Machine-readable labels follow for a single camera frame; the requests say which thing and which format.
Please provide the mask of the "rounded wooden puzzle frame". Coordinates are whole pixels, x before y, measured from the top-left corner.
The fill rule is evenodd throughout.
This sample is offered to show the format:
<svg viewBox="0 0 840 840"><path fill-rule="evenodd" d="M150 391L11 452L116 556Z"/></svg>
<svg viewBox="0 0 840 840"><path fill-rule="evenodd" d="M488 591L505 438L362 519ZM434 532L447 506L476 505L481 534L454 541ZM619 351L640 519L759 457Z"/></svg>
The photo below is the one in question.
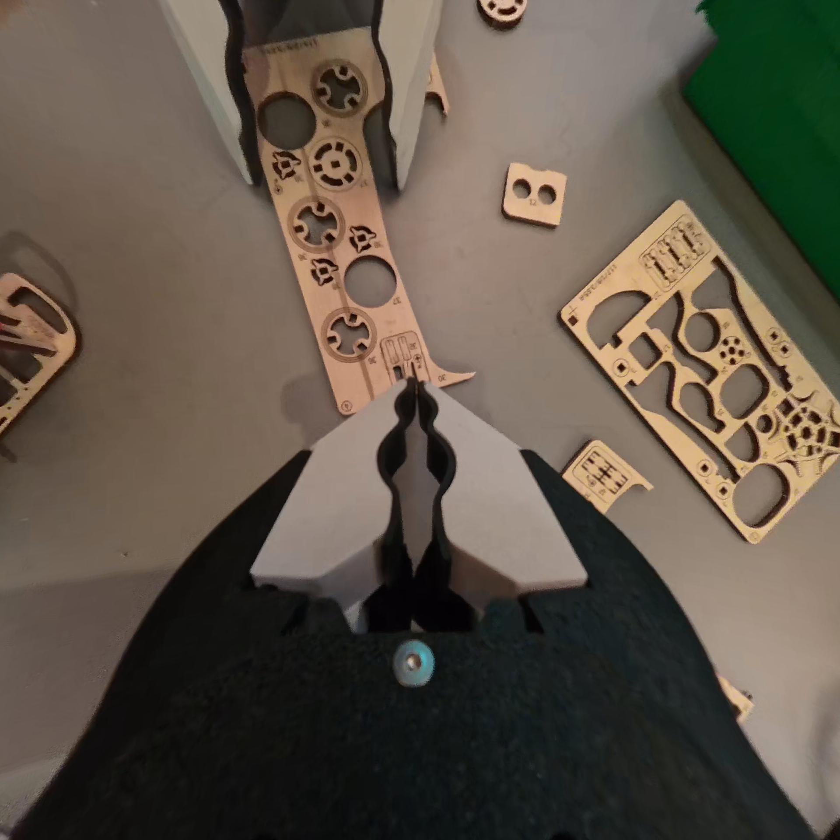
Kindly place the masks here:
<svg viewBox="0 0 840 840"><path fill-rule="evenodd" d="M77 353L74 322L24 277L1 277L1 433L55 380Z"/></svg>

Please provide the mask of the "square two-hole wooden piece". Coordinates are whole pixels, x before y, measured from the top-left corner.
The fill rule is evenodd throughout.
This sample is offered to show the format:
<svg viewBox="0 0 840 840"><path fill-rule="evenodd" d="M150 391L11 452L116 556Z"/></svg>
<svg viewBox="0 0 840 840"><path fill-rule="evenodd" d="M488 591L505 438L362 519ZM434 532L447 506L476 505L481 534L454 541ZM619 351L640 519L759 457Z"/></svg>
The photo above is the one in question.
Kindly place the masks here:
<svg viewBox="0 0 840 840"><path fill-rule="evenodd" d="M568 176L564 173L510 163L501 201L503 216L512 221L557 228L562 218L567 182Z"/></svg>

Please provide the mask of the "small wooden offcut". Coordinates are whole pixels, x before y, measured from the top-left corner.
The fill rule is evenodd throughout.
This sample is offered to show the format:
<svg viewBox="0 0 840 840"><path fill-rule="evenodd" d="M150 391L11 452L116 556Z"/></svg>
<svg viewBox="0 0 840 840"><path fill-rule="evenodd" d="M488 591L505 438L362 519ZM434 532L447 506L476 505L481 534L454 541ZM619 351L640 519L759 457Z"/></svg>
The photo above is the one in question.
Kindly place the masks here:
<svg viewBox="0 0 840 840"><path fill-rule="evenodd" d="M717 681L723 695L731 707L732 713L738 724L742 725L748 718L754 708L752 696L748 692L741 691L735 687L724 676L716 674Z"/></svg>

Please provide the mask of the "small curved wooden piece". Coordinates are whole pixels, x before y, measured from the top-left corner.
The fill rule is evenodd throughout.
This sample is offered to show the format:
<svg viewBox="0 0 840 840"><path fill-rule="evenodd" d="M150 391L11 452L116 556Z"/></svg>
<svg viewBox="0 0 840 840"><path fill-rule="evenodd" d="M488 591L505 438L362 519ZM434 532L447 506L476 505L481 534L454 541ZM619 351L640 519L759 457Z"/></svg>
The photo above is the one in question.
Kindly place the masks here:
<svg viewBox="0 0 840 840"><path fill-rule="evenodd" d="M426 102L436 103L444 119L448 117L448 96L443 82L443 78L440 73L435 50L433 50L430 59L424 100Z"/></svg>

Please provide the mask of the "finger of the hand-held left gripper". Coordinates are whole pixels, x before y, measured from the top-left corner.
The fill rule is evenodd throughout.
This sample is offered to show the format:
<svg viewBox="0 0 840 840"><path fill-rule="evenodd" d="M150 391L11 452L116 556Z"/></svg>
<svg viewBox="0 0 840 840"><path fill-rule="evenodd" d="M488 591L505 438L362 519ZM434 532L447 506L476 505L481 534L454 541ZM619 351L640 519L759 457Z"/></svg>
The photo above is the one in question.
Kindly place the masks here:
<svg viewBox="0 0 840 840"><path fill-rule="evenodd" d="M363 2L382 87L364 140L375 180L393 193L405 190L411 170L443 8L442 1Z"/></svg>
<svg viewBox="0 0 840 840"><path fill-rule="evenodd" d="M245 182L260 186L256 112L245 80L243 2L159 5L227 152Z"/></svg>

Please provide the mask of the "large wooden puzzle sheet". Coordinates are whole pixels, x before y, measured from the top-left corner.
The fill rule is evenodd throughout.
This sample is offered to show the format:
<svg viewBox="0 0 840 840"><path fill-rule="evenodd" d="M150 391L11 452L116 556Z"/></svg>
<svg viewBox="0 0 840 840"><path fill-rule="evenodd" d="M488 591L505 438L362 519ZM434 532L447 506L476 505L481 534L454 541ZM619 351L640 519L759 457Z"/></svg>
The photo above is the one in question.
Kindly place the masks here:
<svg viewBox="0 0 840 840"><path fill-rule="evenodd" d="M558 321L746 542L838 462L838 397L686 201Z"/></svg>

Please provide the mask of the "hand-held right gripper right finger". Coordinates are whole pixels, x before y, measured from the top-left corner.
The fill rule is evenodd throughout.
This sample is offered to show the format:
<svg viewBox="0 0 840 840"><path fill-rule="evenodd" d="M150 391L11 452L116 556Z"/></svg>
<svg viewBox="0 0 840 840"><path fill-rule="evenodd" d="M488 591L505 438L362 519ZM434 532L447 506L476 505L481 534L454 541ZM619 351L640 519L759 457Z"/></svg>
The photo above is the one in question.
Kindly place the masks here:
<svg viewBox="0 0 840 840"><path fill-rule="evenodd" d="M420 383L416 405L437 490L414 575L414 622L469 631L494 602L585 586L588 573L524 451L436 386Z"/></svg>

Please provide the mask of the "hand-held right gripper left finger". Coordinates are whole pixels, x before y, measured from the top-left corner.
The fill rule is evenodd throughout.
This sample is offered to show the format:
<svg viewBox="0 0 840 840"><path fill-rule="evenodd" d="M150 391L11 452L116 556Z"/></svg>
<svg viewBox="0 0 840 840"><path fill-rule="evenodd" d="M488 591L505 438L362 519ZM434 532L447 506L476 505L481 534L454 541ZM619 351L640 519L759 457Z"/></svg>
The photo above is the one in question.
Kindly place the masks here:
<svg viewBox="0 0 840 840"><path fill-rule="evenodd" d="M416 409L417 381L399 381L311 447L250 568L257 585L358 606L372 631L409 627L413 567L394 477Z"/></svg>

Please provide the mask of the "round wooden gear piece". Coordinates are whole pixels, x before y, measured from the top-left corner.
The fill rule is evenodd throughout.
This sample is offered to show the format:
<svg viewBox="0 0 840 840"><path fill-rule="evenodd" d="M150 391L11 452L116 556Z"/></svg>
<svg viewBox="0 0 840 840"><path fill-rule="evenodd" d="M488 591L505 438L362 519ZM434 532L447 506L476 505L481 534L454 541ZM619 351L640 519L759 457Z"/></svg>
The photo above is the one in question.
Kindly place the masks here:
<svg viewBox="0 0 840 840"><path fill-rule="evenodd" d="M509 29L520 24L528 1L477 1L480 15L493 28Z"/></svg>

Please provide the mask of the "small slotted wooden piece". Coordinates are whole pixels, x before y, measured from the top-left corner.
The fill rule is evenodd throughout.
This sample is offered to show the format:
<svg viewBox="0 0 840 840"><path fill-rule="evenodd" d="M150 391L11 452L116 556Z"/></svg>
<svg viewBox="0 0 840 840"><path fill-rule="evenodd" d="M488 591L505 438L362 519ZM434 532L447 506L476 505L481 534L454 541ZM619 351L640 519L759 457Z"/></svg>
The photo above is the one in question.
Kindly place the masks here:
<svg viewBox="0 0 840 840"><path fill-rule="evenodd" d="M601 514L609 512L633 488L654 489L641 473L597 438L587 441L574 454L561 475Z"/></svg>

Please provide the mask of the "long wooden puzzle strip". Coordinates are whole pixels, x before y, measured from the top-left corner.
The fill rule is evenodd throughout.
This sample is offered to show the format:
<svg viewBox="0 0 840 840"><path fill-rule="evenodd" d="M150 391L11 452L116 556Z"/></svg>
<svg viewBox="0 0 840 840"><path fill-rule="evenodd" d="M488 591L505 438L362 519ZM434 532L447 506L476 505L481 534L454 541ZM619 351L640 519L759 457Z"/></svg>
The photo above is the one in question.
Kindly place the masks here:
<svg viewBox="0 0 840 840"><path fill-rule="evenodd" d="M393 259L364 141L385 94L371 29L245 51L259 158L343 416L400 379L467 382L427 349Z"/></svg>

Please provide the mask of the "green box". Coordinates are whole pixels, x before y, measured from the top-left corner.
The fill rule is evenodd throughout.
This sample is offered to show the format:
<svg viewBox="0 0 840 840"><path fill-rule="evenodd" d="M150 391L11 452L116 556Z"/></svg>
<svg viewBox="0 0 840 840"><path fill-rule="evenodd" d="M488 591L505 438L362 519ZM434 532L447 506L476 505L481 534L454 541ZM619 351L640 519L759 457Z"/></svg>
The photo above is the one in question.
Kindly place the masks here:
<svg viewBox="0 0 840 840"><path fill-rule="evenodd" d="M838 299L839 2L697 12L716 41L684 98Z"/></svg>

